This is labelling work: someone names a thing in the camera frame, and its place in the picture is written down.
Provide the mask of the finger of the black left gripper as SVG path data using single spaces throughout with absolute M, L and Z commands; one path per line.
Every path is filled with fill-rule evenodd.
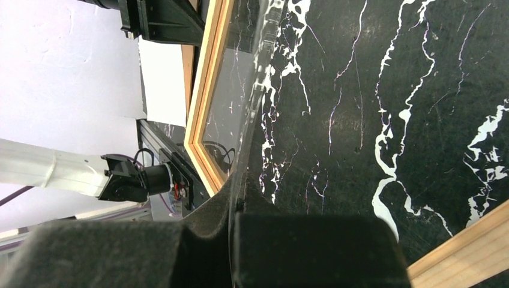
M 200 46 L 205 23 L 189 1 L 119 1 L 122 27 L 128 39 L 160 44 Z

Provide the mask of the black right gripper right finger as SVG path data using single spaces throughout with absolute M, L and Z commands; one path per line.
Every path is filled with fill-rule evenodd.
M 235 287 L 410 287 L 389 225 L 362 215 L 288 214 L 247 173 L 233 180 Z

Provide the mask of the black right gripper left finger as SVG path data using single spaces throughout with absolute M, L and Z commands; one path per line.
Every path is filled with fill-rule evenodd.
M 2 287 L 231 287 L 231 181 L 179 221 L 54 221 L 34 230 Z

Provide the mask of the brown frame backing board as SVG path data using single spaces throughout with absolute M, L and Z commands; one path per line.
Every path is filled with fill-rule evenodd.
M 185 87 L 185 112 L 186 117 L 188 117 L 191 97 L 192 97 L 192 89 L 193 89 L 193 75 L 194 75 L 194 46 L 192 45 L 182 45 L 182 64 L 183 64 L 183 72 L 184 72 L 184 87 Z

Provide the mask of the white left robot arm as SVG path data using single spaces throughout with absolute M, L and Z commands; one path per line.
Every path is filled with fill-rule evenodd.
M 127 38 L 201 44 L 205 24 L 189 1 L 94 1 L 94 5 L 119 11 Z M 203 186 L 175 145 L 166 161 L 142 167 L 136 158 L 75 154 L 6 139 L 1 140 L 1 181 L 27 189 L 55 188 L 103 201 L 136 203 L 166 192 L 192 200 L 194 190 Z

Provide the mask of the wooden picture frame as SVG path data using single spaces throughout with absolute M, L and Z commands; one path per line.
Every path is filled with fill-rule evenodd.
M 232 1 L 206 9 L 187 147 L 200 142 Z M 508 200 L 507 1 L 285 1 L 262 99 L 261 193 L 377 216 L 414 263 Z

